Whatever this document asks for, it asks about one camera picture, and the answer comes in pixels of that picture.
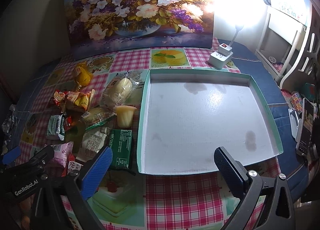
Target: smartphone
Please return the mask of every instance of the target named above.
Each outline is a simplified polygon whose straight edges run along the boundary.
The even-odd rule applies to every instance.
[[[296,152],[300,156],[307,156],[311,145],[311,135],[313,127],[314,105],[303,98],[302,102],[302,123],[299,124]]]

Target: green box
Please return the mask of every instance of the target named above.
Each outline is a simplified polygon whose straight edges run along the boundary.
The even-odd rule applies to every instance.
[[[111,169],[128,169],[132,142],[132,130],[112,129],[109,137],[109,147],[113,158]]]

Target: screw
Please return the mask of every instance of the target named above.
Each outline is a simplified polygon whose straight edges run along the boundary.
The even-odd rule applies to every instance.
[[[249,175],[251,177],[256,177],[258,175],[258,173],[256,171],[254,171],[254,170],[249,170]]]
[[[72,171],[69,172],[69,175],[70,175],[70,176],[77,176],[78,173],[79,173],[79,170],[74,169],[74,170],[72,170]]]
[[[285,179],[286,179],[286,176],[285,176],[285,174],[280,173],[280,174],[279,174],[279,178],[282,179],[282,180],[285,180]]]
[[[47,174],[42,174],[41,177],[40,177],[42,180],[45,180],[48,178],[48,175]]]

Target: pink snack package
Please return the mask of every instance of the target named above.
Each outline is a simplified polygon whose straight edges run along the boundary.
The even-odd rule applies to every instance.
[[[48,162],[49,167],[66,167],[69,153],[72,152],[73,142],[51,145],[54,149],[54,158]]]

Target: white power adapter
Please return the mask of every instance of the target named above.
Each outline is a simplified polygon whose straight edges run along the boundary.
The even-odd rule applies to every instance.
[[[208,60],[209,64],[215,66],[218,69],[223,68],[232,58],[232,47],[227,44],[219,45],[219,49],[211,53]]]

